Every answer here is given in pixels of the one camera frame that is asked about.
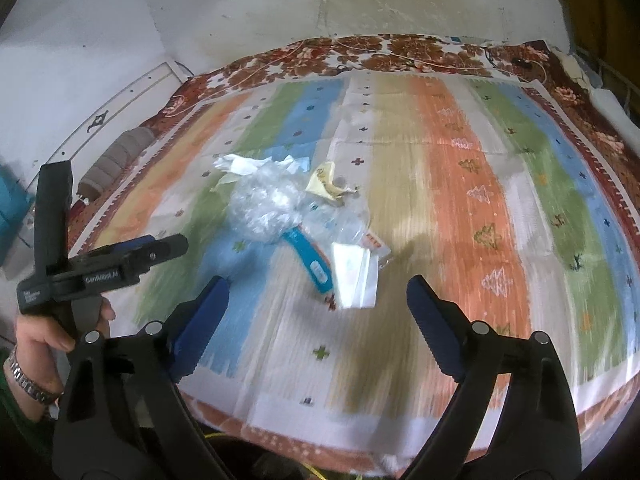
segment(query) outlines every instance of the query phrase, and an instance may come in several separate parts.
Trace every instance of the yellow cable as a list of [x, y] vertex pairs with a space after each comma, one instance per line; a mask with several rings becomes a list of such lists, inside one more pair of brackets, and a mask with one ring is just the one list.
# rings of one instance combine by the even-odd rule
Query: yellow cable
[[325, 476], [318, 471], [318, 469], [316, 469], [315, 467], [313, 467], [312, 465], [309, 464], [302, 464], [304, 467], [306, 467], [307, 469], [309, 469], [309, 472], [313, 475], [316, 475], [318, 477], [318, 480], [326, 480]]

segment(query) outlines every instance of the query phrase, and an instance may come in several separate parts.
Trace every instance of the wristwatch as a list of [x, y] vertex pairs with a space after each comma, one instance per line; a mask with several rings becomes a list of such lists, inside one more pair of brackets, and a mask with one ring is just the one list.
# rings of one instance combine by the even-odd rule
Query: wristwatch
[[9, 357], [7, 358], [7, 362], [9, 363], [9, 368], [11, 368], [11, 374], [14, 376], [15, 382], [18, 383], [18, 386], [20, 386], [25, 392], [27, 392], [27, 395], [30, 396], [31, 399], [37, 400], [45, 406], [53, 404], [59, 395], [43, 390], [23, 373], [22, 368], [20, 368], [20, 365], [18, 364], [18, 360], [15, 358], [16, 348], [17, 346], [14, 346], [14, 349], [11, 350]]

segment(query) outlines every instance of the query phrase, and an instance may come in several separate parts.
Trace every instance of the metal pivot bolt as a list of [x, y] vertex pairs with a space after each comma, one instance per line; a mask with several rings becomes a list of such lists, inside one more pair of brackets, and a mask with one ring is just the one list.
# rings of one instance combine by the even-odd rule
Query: metal pivot bolt
[[159, 321], [150, 321], [145, 325], [145, 332], [149, 335], [156, 335], [162, 330], [162, 323]]
[[91, 332], [84, 336], [84, 340], [89, 344], [95, 343], [98, 339], [100, 339], [100, 332], [97, 330], [91, 330]]
[[548, 334], [546, 334], [545, 332], [536, 332], [533, 335], [533, 339], [535, 339], [541, 345], [546, 345], [549, 341], [551, 341], [551, 339], [549, 339]]
[[471, 325], [471, 330], [479, 335], [486, 335], [489, 333], [489, 325], [484, 321], [474, 321]]

